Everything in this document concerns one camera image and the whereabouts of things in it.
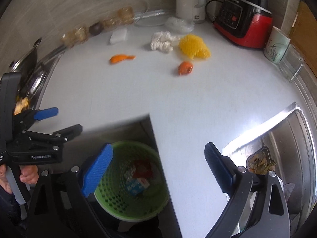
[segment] yellow scrubber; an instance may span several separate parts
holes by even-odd
[[[195,56],[203,59],[211,56],[211,53],[203,39],[193,34],[184,36],[180,40],[179,47],[180,50],[182,50],[182,52],[192,60]]]

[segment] white cloth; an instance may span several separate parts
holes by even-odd
[[[151,49],[153,51],[160,50],[161,52],[169,53],[173,51],[173,46],[177,46],[180,37],[172,36],[169,31],[156,32],[151,39]]]

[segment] white countertop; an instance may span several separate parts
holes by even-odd
[[[230,141],[296,101],[305,102],[263,55],[234,46],[209,23],[196,25],[212,56],[196,60],[188,76],[177,76],[186,59],[150,51],[151,35],[164,27],[129,27],[128,40],[108,45],[110,33],[68,50],[48,83],[41,109],[57,117],[32,130],[53,131],[80,123],[84,132],[150,115],[164,173],[183,238],[205,237],[227,198],[204,158],[212,141],[221,151]],[[115,54],[133,61],[109,65]]]

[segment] stainless steel sink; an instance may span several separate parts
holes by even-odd
[[[222,151],[237,166],[247,167],[247,159],[262,148],[277,162],[276,174],[283,184],[294,183],[287,202],[290,215],[298,215],[295,228],[309,216],[316,202],[316,153],[309,124],[294,102],[285,110],[230,142]],[[246,223],[250,206],[240,220]]]

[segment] white block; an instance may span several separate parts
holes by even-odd
[[[112,36],[111,36],[110,41],[109,41],[110,44],[113,45],[113,44],[116,44],[118,42],[125,41],[127,33],[128,33],[127,28],[121,28],[121,29],[114,30],[112,32]]]

